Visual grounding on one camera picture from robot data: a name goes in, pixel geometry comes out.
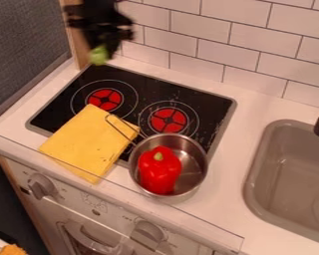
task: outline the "countertop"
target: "countertop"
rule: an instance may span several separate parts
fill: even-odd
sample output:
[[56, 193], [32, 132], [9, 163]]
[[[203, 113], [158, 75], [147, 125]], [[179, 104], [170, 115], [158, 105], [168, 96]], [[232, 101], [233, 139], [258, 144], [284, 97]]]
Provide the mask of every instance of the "countertop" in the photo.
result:
[[[283, 119], [314, 124], [319, 109], [123, 57], [110, 61], [110, 65], [224, 95], [237, 102], [228, 128], [210, 161], [205, 182], [190, 200], [174, 205], [178, 210], [139, 195], [128, 171], [121, 166], [115, 166], [108, 174], [109, 181], [92, 186], [34, 151], [46, 138], [26, 129], [25, 123], [78, 75], [73, 60], [64, 63], [0, 118], [0, 153], [41, 171], [53, 172], [86, 190], [112, 197], [121, 204], [169, 221], [211, 242], [215, 238], [224, 239], [221, 243], [237, 245], [238, 242], [246, 254], [319, 255], [318, 242], [262, 221], [247, 208], [242, 198], [243, 182], [265, 127]], [[213, 225], [236, 236], [223, 235], [226, 232]]]

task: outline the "bell pepper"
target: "bell pepper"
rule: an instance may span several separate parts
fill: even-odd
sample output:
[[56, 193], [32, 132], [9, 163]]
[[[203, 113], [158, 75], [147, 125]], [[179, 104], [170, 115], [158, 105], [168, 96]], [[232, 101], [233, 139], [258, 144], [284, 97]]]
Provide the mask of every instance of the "bell pepper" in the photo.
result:
[[143, 188], [156, 194], [168, 194], [173, 192], [181, 163], [170, 148], [158, 146], [140, 156], [139, 171]]

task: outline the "pepper stem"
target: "pepper stem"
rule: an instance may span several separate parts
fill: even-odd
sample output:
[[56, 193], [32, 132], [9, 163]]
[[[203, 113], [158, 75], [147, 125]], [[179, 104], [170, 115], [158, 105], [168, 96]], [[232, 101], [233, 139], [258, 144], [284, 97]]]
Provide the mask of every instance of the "pepper stem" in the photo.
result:
[[154, 155], [154, 160], [162, 161], [162, 160], [163, 160], [163, 154], [160, 153], [160, 152], [157, 152], [157, 153]]

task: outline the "green object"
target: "green object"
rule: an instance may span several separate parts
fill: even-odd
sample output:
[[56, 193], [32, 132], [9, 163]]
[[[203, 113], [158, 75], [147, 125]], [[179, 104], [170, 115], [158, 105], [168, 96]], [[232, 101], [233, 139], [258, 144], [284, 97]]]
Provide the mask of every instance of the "green object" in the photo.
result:
[[98, 46], [90, 52], [90, 62], [96, 66], [103, 66], [109, 60], [108, 50], [104, 45]]
[[163, 154], [160, 153], [160, 152], [157, 152], [157, 153], [154, 155], [154, 159], [157, 160], [157, 161], [162, 161], [162, 160], [163, 160]]

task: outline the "black stovetop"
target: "black stovetop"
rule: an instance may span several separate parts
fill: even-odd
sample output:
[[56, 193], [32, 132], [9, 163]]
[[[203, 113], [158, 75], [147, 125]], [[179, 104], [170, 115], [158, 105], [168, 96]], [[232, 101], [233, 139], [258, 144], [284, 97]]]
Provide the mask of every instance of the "black stovetop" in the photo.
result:
[[[86, 104], [141, 127], [145, 136], [188, 135], [208, 152], [232, 100], [109, 66], [92, 66], [37, 113], [30, 126], [55, 132]], [[131, 147], [121, 159], [128, 160], [130, 152]]]

